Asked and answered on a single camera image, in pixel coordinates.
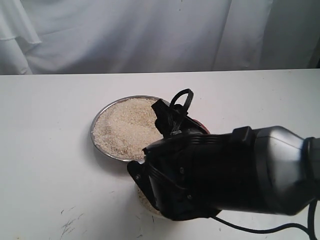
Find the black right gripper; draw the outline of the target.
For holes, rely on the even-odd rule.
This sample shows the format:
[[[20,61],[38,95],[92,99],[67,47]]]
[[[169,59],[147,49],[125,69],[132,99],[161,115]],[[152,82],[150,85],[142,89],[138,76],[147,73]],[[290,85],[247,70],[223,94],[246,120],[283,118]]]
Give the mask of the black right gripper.
[[[151,105],[151,108],[156,115],[154,125],[164,138],[169,138],[171,135],[180,132],[191,132],[185,124],[188,112],[183,111],[181,104],[170,106],[165,100],[159,99]]]

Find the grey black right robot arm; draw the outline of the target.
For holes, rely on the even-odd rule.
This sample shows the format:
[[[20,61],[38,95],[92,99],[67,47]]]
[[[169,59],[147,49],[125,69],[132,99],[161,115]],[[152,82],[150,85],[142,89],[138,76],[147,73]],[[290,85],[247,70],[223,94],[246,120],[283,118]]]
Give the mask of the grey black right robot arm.
[[[222,210],[293,216],[320,198],[320,140],[281,126],[209,134],[181,105],[152,105],[161,140],[145,169],[161,214],[175,221]]]

